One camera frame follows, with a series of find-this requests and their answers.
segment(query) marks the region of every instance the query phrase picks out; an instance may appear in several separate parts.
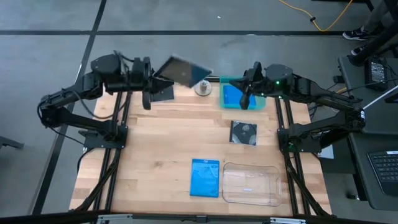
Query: shoe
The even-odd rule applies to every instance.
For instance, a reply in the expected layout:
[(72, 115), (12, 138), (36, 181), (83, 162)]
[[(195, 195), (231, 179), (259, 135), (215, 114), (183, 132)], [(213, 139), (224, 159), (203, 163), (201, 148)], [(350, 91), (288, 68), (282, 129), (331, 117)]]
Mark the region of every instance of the shoe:
[(351, 54), (355, 56), (355, 55), (359, 54), (365, 47), (366, 47), (366, 45), (357, 47), (351, 51)]
[(353, 31), (344, 32), (343, 37), (347, 40), (368, 40), (369, 34), (366, 31), (362, 31), (362, 28), (360, 27)]

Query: yellow cable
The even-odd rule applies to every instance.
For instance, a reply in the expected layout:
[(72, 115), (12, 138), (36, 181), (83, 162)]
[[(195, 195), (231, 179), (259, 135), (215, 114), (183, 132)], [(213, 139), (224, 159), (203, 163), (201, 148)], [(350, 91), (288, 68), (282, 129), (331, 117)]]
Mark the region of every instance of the yellow cable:
[[(291, 6), (290, 4), (287, 4), (286, 2), (284, 2), (284, 1), (282, 1), (282, 0), (279, 0), (279, 1), (280, 1), (281, 3), (283, 3), (283, 4), (285, 4), (286, 6), (291, 7), (292, 9), (305, 12), (305, 13), (307, 13), (307, 15), (309, 15), (311, 18), (313, 18), (313, 16), (312, 16), (309, 12), (307, 12), (306, 10), (304, 10), (304, 9), (300, 9), (300, 8)], [(321, 28), (319, 28), (319, 27), (318, 27), (318, 24), (315, 22), (315, 20), (313, 20), (312, 23), (314, 24), (314, 26), (315, 26), (320, 32), (328, 31), (331, 27), (333, 27), (333, 26), (335, 25), (335, 23), (340, 19), (340, 17), (346, 12), (346, 10), (348, 9), (349, 5), (351, 5), (352, 2), (353, 2), (353, 0), (351, 0), (351, 1), (348, 3), (348, 5), (347, 5), (347, 6), (344, 8), (344, 10), (340, 13), (340, 15), (337, 17), (337, 19), (336, 19), (328, 28), (326, 28), (326, 29), (324, 29), (324, 30), (321, 29)]]
[(344, 87), (344, 88), (342, 88), (342, 89), (336, 91), (336, 93), (340, 94), (342, 91), (345, 91), (345, 90), (347, 90), (347, 88)]

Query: gray floor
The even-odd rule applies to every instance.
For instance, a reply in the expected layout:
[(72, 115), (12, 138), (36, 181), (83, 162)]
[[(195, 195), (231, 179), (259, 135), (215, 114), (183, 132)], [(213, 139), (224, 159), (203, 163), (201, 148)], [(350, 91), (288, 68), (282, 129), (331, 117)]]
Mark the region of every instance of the gray floor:
[[(328, 26), (346, 6), (344, 2), (287, 2), (310, 11), (322, 27)], [(99, 6), (100, 0), (3, 0), (0, 30), (91, 30)], [(357, 28), (368, 15), (365, 4), (353, 4), (332, 30)], [(278, 0), (108, 0), (99, 30), (316, 28), (306, 15)], [(31, 210), (55, 137), (39, 123), (35, 109), (44, 94), (74, 82), (87, 41), (87, 35), (0, 36), (0, 135), (25, 143), (21, 151), (9, 147), (0, 150), (0, 217), (26, 215)], [(282, 63), (328, 88), (333, 84), (332, 76), (339, 75), (337, 58), (360, 44), (330, 36), (113, 35), (96, 37), (90, 60), (117, 49), (130, 57), (150, 56), (152, 66), (158, 68), (175, 53), (213, 68), (215, 75), (236, 76), (255, 61), (263, 66)], [(338, 85), (333, 90), (343, 87)], [(94, 108), (95, 101), (88, 103)], [(87, 116), (78, 103), (74, 112)], [(333, 113), (320, 108), (314, 119)], [(75, 128), (69, 128), (67, 134), (82, 140)], [(68, 210), (81, 152), (77, 143), (64, 142), (44, 213)], [(325, 174), (325, 181), (332, 211), (338, 217), (386, 223), (398, 218), (398, 212), (377, 211), (366, 202), (346, 199), (346, 192), (354, 190), (349, 176)]]

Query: wooden table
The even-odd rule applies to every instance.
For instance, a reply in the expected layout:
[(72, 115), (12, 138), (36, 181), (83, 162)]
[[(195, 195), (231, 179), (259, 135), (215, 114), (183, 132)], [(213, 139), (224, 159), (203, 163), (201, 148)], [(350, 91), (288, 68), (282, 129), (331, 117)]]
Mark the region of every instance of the wooden table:
[[(223, 110), (219, 106), (219, 85), (212, 83), (209, 96), (175, 85), (175, 100), (142, 108), (141, 93), (133, 93), (127, 125), (129, 134), (122, 150), (112, 201), (112, 212), (172, 213), (206, 215), (291, 216), (290, 195), (282, 154), (279, 152), (275, 99), (267, 98), (260, 111)], [(115, 97), (104, 94), (96, 104), (99, 116), (111, 114)], [(296, 123), (309, 123), (305, 104), (293, 103)], [(257, 146), (229, 143), (231, 120), (257, 124)], [(70, 208), (76, 208), (98, 181), (104, 149), (96, 149), (82, 160)], [(301, 153), (305, 183), (324, 210), (331, 212), (321, 165), (309, 153)], [(193, 158), (220, 161), (220, 196), (191, 197)], [(282, 203), (278, 207), (225, 202), (221, 196), (222, 167), (227, 162), (275, 166), (282, 180)], [(100, 208), (104, 207), (105, 186)], [(298, 207), (303, 212), (296, 186)]]

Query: table leg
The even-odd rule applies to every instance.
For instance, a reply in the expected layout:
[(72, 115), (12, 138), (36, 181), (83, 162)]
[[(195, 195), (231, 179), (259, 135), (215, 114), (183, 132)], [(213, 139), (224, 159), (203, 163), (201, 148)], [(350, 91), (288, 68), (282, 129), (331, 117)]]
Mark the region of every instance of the table leg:
[(22, 149), (24, 147), (22, 143), (0, 136), (0, 148), (2, 146), (11, 146), (16, 149)]
[(360, 200), (360, 201), (367, 201), (368, 198), (365, 193), (365, 189), (363, 187), (363, 183), (361, 177), (358, 174), (353, 174), (354, 183), (356, 186), (357, 195), (349, 195), (348, 198)]

